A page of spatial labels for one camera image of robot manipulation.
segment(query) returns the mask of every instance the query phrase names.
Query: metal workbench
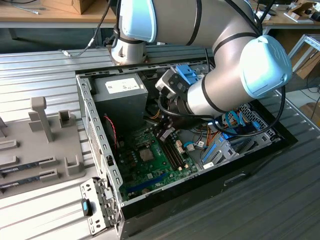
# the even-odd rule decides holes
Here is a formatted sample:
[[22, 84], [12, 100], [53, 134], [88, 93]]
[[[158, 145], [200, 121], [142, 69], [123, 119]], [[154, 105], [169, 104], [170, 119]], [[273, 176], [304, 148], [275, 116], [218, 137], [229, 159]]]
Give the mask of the metal workbench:
[[[150, 46], [150, 62], [205, 57], [197, 47]], [[28, 118], [29, 98], [45, 96], [46, 113], [69, 109], [80, 118], [75, 70], [112, 66], [105, 49], [81, 58], [60, 52], [0, 55], [0, 116]], [[279, 93], [261, 100], [274, 115]], [[320, 129], [287, 101], [281, 123], [298, 139], [287, 152], [246, 181], [132, 239], [318, 239], [320, 234]], [[77, 121], [86, 167], [83, 178], [0, 200], [0, 239], [90, 239], [81, 207], [79, 184], [96, 176], [88, 139]], [[95, 237], [116, 240], [114, 230]]]

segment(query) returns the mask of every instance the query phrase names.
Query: red wire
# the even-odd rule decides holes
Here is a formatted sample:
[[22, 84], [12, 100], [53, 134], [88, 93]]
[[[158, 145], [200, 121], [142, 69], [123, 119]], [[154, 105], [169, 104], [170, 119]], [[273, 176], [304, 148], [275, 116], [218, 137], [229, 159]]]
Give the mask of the red wire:
[[113, 133], [114, 133], [114, 148], [117, 149], [117, 135], [116, 135], [116, 128], [115, 128], [115, 125], [114, 123], [111, 121], [111, 119], [107, 116], [103, 116], [105, 119], [107, 119], [110, 124], [111, 124], [111, 127], [113, 129]]

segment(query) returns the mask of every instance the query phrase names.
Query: black cable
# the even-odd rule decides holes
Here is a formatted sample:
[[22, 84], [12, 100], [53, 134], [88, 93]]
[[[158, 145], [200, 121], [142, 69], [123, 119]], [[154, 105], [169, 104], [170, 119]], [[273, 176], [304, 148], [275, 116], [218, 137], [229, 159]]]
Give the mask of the black cable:
[[182, 113], [177, 113], [177, 112], [172, 112], [172, 111], [169, 111], [167, 109], [165, 109], [163, 106], [162, 106], [162, 98], [163, 96], [160, 95], [159, 96], [159, 99], [158, 99], [158, 106], [159, 106], [159, 109], [164, 112], [165, 114], [167, 115], [171, 115], [171, 116], [174, 116], [174, 117], [180, 117], [180, 118], [189, 118], [189, 119], [212, 119], [212, 124], [213, 126], [217, 129], [217, 131], [219, 132], [222, 132], [222, 133], [225, 133], [225, 134], [228, 134], [228, 135], [231, 135], [231, 136], [235, 136], [235, 137], [252, 137], [252, 136], [256, 136], [256, 135], [259, 135], [259, 134], [262, 134], [266, 131], [268, 131], [269, 129], [271, 129], [274, 125], [277, 124], [277, 122], [279, 121], [284, 109], [285, 109], [285, 103], [286, 103], [286, 86], [282, 86], [281, 88], [281, 104], [280, 104], [280, 109], [279, 109], [279, 112], [276, 116], [276, 118], [274, 119], [274, 121], [272, 123], [270, 123], [266, 128], [262, 129], [262, 130], [259, 130], [259, 131], [256, 131], [256, 132], [252, 132], [252, 133], [247, 133], [247, 134], [237, 134], [237, 133], [233, 133], [233, 132], [229, 132], [229, 131], [226, 131], [220, 127], [217, 126], [216, 124], [216, 120], [211, 116], [211, 115], [195, 115], [195, 114], [182, 114]]
[[256, 14], [254, 15], [254, 19], [256, 20], [256, 24], [257, 24], [259, 31], [262, 33], [262, 31], [263, 31], [262, 24], [260, 22], [259, 17]]
[[253, 31], [260, 36], [262, 33], [259, 30], [259, 28], [254, 24], [253, 21], [245, 14], [244, 11], [240, 7], [238, 7], [237, 4], [235, 4], [232, 0], [225, 0], [234, 10], [238, 12], [238, 14], [241, 15], [241, 17], [249, 24], [249, 26], [253, 29]]
[[95, 29], [95, 31], [94, 31], [93, 37], [91, 38], [90, 42], [89, 42], [88, 45], [85, 47], [85, 49], [83, 49], [83, 50], [82, 50], [80, 53], [78, 53], [77, 55], [72, 55], [72, 54], [70, 54], [70, 53], [69, 53], [68, 51], [66, 51], [66, 50], [61, 50], [61, 49], [59, 49], [59, 51], [62, 52], [64, 55], [66, 55], [66, 56], [69, 57], [69, 58], [78, 58], [78, 57], [80, 57], [82, 54], [84, 54], [84, 53], [91, 47], [92, 43], [95, 41], [95, 39], [96, 39], [96, 37], [97, 37], [97, 34], [98, 34], [98, 31], [99, 31], [99, 29], [100, 29], [100, 27], [101, 27], [104, 19], [106, 18], [107, 14], [108, 14], [108, 11], [109, 11], [109, 8], [110, 8], [110, 5], [111, 5], [111, 1], [112, 1], [112, 0], [109, 0], [109, 1], [107, 2], [107, 6], [106, 6], [106, 9], [105, 9], [102, 17], [101, 17], [101, 20], [100, 20], [98, 26], [96, 27], [96, 29]]
[[208, 67], [208, 73], [210, 72], [210, 63], [209, 63], [209, 56], [208, 56], [208, 50], [205, 48], [204, 49], [204, 52], [205, 52], [205, 60], [206, 60], [206, 65]]
[[192, 142], [193, 142], [194, 144], [198, 144], [198, 142], [199, 142], [199, 141], [202, 139], [202, 137], [203, 137], [203, 133], [201, 132], [200, 137], [199, 137], [196, 141], [194, 141], [195, 136], [196, 136], [196, 134], [193, 136]]
[[[311, 88], [311, 87], [309, 87], [309, 78], [310, 78], [310, 75], [313, 73], [313, 71], [315, 71], [317, 68], [316, 68], [316, 66], [318, 65], [320, 63], [320, 60], [315, 64], [315, 66], [314, 66], [314, 68], [309, 72], [309, 74], [306, 76], [306, 88], [309, 90], [309, 92], [311, 92], [311, 93], [315, 93], [315, 92], [313, 92], [313, 91], [311, 91], [309, 88]], [[318, 85], [315, 85], [314, 87], [317, 87], [318, 88], [318, 90], [317, 90], [317, 92], [318, 93], [320, 93], [320, 86], [318, 86]]]
[[304, 95], [306, 95], [308, 98], [310, 98], [311, 100], [313, 100], [313, 101], [317, 101], [317, 100], [315, 100], [315, 99], [313, 99], [312, 97], [310, 97], [308, 94], [306, 94], [304, 91], [302, 91], [302, 90], [300, 90]]
[[256, 6], [256, 10], [255, 10], [255, 15], [257, 15], [257, 12], [258, 12], [258, 9], [259, 9], [259, 4], [260, 4], [260, 1], [258, 0], [258, 5]]
[[315, 115], [316, 108], [317, 108], [317, 105], [318, 105], [318, 103], [319, 103], [319, 100], [320, 100], [320, 96], [319, 96], [318, 100], [316, 101], [316, 103], [315, 103], [315, 105], [314, 105], [313, 112], [312, 112], [312, 115], [311, 115], [311, 117], [310, 117], [311, 120], [312, 120], [312, 118], [313, 118], [314, 115]]
[[17, 1], [9, 1], [9, 0], [0, 0], [0, 1], [5, 2], [5, 3], [10, 3], [10, 4], [30, 4], [30, 3], [33, 3], [38, 0], [31, 0], [31, 1], [26, 1], [26, 2], [17, 2]]
[[118, 39], [120, 38], [120, 29], [119, 29], [119, 25], [120, 25], [120, 11], [121, 11], [121, 0], [117, 0], [117, 4], [116, 4], [116, 22], [115, 25], [113, 27], [113, 34], [111, 37], [107, 37], [104, 41], [103, 41], [103, 45], [114, 49], [117, 46], [118, 43]]
[[260, 23], [262, 23], [267, 16], [268, 12], [270, 11], [272, 5], [275, 3], [276, 0], [272, 0], [271, 2], [268, 3], [268, 5], [265, 7], [264, 12], [262, 16], [260, 17]]

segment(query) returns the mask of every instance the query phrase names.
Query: sticker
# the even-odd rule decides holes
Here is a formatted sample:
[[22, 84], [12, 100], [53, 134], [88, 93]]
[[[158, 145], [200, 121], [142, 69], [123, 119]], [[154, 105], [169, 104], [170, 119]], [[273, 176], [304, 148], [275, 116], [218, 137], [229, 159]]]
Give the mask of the sticker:
[[199, 142], [198, 142], [198, 145], [199, 145], [200, 147], [203, 147], [204, 144], [205, 144], [205, 143], [204, 143], [203, 141], [199, 141]]
[[316, 5], [313, 6], [313, 8], [314, 8], [315, 10], [317, 10], [318, 12], [320, 12], [320, 3], [317, 2]]
[[13, 187], [13, 186], [17, 186], [17, 185], [19, 185], [19, 183], [18, 183], [18, 182], [15, 182], [15, 183], [12, 183], [12, 184], [0, 186], [0, 189], [6, 189], [6, 188]]
[[0, 173], [6, 174], [6, 173], [10, 173], [10, 172], [17, 171], [17, 170], [19, 170], [19, 168], [15, 167], [15, 168], [11, 168], [8, 170], [2, 170], [2, 171], [0, 171]]
[[214, 166], [214, 164], [212, 163], [212, 162], [209, 162], [209, 163], [207, 163], [206, 165], [203, 165], [203, 168], [204, 169], [208, 169], [208, 168], [211, 168], [211, 167], [213, 167]]
[[107, 81], [105, 83], [105, 87], [108, 90], [109, 94], [116, 94], [140, 89], [139, 85], [133, 77], [115, 81]]

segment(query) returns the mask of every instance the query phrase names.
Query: circuit board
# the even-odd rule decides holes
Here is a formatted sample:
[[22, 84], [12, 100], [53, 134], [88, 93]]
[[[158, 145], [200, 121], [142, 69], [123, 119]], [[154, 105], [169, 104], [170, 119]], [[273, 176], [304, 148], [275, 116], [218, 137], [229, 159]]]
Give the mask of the circuit board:
[[123, 185], [123, 201], [133, 199], [196, 173], [197, 167], [186, 153], [177, 151], [176, 133], [165, 143], [157, 140], [152, 128], [124, 136], [120, 142], [118, 168]]

